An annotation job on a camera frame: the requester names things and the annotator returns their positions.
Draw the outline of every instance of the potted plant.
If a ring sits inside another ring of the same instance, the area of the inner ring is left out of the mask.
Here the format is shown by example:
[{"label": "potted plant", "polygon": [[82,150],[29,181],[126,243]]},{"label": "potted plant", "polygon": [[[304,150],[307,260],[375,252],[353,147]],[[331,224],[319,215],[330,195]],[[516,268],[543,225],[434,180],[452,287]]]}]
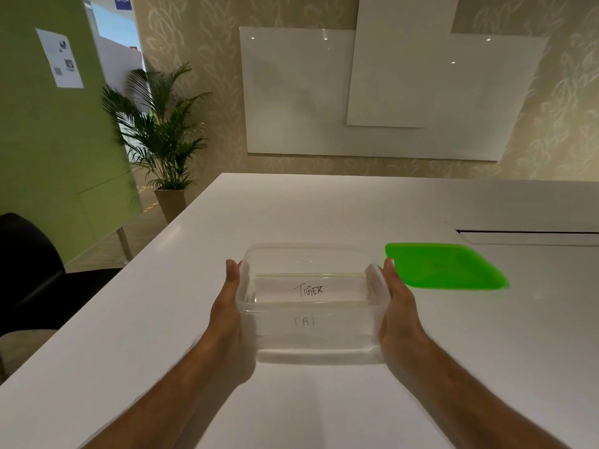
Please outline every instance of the potted plant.
[{"label": "potted plant", "polygon": [[206,147],[204,123],[191,123],[189,115],[198,99],[211,93],[184,99],[173,93],[176,80],[191,71],[189,64],[169,74],[135,69],[129,73],[128,89],[133,99],[110,86],[102,93],[102,106],[115,123],[119,142],[129,149],[135,165],[147,170],[149,181],[167,222],[185,209],[183,190],[190,180],[186,162]]}]

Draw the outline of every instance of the chair backrest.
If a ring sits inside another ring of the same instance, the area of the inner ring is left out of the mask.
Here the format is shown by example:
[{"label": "chair backrest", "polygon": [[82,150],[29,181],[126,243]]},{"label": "chair backrest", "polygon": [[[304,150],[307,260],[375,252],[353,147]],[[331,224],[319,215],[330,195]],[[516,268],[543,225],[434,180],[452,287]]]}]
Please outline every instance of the chair backrest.
[{"label": "chair backrest", "polygon": [[0,215],[0,264],[0,314],[65,273],[46,235],[12,212]]}]

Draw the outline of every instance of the green lid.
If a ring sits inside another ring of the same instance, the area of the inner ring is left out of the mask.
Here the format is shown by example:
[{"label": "green lid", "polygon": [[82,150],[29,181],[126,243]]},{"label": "green lid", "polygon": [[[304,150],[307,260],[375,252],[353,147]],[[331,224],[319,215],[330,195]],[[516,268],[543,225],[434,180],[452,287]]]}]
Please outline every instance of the green lid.
[{"label": "green lid", "polygon": [[462,244],[394,242],[385,246],[409,286],[445,290],[496,290],[509,286],[499,269]]}]

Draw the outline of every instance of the white table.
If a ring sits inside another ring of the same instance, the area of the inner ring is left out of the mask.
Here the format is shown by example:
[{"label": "white table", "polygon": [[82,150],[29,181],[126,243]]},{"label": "white table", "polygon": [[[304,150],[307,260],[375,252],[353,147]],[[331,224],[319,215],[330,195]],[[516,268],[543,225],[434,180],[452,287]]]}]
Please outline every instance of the white table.
[{"label": "white table", "polygon": [[[250,244],[355,244],[380,263],[387,242],[466,243],[456,229],[599,231],[599,184],[221,175],[0,387],[0,447],[74,449],[120,414],[201,334]],[[599,248],[475,248],[511,289],[416,290],[423,325],[507,403],[599,447]],[[180,447],[450,447],[386,365],[252,369],[221,374]]]}]

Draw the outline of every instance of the clear plastic container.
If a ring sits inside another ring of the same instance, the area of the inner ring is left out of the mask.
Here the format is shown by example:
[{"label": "clear plastic container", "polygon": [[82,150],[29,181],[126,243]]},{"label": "clear plastic container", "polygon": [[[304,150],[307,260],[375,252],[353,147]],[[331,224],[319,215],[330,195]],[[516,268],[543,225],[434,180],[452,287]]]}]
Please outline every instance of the clear plastic container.
[{"label": "clear plastic container", "polygon": [[244,336],[258,350],[306,354],[378,346],[390,296],[378,266],[362,250],[258,244],[247,250],[240,273],[236,301]]}]

